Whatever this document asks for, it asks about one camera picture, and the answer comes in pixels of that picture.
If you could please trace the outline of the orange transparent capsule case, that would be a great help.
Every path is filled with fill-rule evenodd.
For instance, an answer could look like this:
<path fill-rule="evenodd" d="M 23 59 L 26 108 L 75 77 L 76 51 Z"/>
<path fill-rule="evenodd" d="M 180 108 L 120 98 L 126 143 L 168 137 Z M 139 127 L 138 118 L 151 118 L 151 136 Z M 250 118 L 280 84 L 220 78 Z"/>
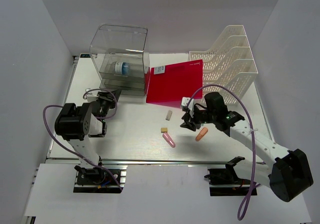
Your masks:
<path fill-rule="evenodd" d="M 199 142 L 207 133 L 208 133 L 208 129 L 206 127 L 203 127 L 195 137 L 195 141 Z"/>

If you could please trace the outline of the pink transparent capsule case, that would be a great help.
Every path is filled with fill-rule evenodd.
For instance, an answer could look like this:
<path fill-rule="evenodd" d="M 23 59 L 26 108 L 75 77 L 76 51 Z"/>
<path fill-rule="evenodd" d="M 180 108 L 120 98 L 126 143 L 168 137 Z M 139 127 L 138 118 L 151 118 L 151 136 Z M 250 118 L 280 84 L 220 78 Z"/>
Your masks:
<path fill-rule="evenodd" d="M 169 135 L 167 132 L 164 132 L 164 133 L 162 134 L 162 137 L 164 138 L 164 140 L 165 140 L 172 148 L 175 148 L 175 147 L 176 147 L 175 142 L 173 141 L 173 139 L 170 137 L 170 135 Z"/>

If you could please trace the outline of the blue ink bottle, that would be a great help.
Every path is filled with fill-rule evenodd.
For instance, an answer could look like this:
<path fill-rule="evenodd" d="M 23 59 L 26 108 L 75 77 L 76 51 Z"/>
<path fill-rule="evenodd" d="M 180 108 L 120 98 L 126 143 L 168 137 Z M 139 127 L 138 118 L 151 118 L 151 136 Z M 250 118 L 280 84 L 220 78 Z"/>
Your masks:
<path fill-rule="evenodd" d="M 128 76 L 130 74 L 130 64 L 128 62 L 114 62 L 114 73 L 117 75 Z"/>

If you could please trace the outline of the clear acrylic drawer organizer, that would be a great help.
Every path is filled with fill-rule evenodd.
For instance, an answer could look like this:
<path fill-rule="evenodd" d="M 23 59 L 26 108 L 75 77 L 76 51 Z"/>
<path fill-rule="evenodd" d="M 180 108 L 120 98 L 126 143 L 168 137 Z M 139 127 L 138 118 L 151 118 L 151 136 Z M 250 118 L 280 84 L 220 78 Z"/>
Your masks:
<path fill-rule="evenodd" d="M 146 95 L 151 71 L 146 27 L 103 23 L 90 43 L 89 54 L 100 88 L 121 90 L 123 95 Z M 114 62 L 129 63 L 129 75 L 115 74 Z"/>

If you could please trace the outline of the red plastic folder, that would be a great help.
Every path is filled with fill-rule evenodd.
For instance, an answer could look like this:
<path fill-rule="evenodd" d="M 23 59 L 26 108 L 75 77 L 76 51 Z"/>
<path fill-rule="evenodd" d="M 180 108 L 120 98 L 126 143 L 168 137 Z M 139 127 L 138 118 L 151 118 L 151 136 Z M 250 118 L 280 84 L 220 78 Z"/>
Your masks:
<path fill-rule="evenodd" d="M 183 97 L 191 97 L 202 86 L 201 59 L 153 67 L 146 103 L 179 108 Z"/>

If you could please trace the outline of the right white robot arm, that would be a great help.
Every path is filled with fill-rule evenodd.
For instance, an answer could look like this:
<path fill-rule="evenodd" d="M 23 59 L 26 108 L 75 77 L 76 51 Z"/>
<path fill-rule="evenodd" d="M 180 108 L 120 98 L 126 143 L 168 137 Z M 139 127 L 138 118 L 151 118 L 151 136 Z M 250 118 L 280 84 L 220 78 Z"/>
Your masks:
<path fill-rule="evenodd" d="M 242 179 L 253 179 L 266 186 L 282 201 L 290 202 L 314 183 L 307 155 L 300 149 L 290 150 L 254 130 L 248 121 L 236 111 L 228 110 L 218 92 L 204 96 L 206 106 L 199 109 L 193 99 L 183 97 L 181 108 L 182 128 L 196 131 L 202 124 L 214 126 L 228 137 L 240 142 L 252 151 L 262 164 L 238 156 L 225 165 L 226 179 L 236 184 Z"/>

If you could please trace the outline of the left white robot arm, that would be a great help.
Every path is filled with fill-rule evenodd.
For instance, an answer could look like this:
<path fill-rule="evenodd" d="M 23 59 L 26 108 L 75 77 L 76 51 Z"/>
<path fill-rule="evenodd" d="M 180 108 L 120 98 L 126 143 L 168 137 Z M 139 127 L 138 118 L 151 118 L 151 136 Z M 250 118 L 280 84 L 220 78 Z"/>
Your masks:
<path fill-rule="evenodd" d="M 90 169 L 88 177 L 96 184 L 105 180 L 106 171 L 100 168 L 102 161 L 90 138 L 105 137 L 106 120 L 115 115 L 108 112 L 117 111 L 121 92 L 120 89 L 87 90 L 82 96 L 85 102 L 79 106 L 75 103 L 64 104 L 54 124 L 55 133 L 72 146 L 72 152 L 80 160 L 80 167 Z"/>

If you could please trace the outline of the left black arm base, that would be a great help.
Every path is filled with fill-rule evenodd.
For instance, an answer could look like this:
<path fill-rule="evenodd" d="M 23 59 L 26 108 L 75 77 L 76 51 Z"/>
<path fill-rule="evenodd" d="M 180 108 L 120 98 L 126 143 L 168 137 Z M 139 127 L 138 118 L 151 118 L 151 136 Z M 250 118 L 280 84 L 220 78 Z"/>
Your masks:
<path fill-rule="evenodd" d="M 121 184 L 122 170 L 110 169 L 108 173 L 101 168 L 84 168 L 76 165 L 74 193 L 92 194 L 120 194 L 122 190 L 117 185 L 115 179 Z"/>

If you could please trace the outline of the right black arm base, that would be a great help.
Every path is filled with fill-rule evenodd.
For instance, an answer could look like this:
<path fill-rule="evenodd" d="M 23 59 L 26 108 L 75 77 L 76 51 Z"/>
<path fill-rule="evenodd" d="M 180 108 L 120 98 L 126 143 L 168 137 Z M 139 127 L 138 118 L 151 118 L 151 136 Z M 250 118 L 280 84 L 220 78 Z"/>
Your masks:
<path fill-rule="evenodd" d="M 250 180 L 242 179 L 236 175 L 234 167 L 245 160 L 242 156 L 237 156 L 227 162 L 223 168 L 210 168 L 204 179 L 209 182 L 209 194 L 211 197 L 240 197 L 246 196 Z"/>

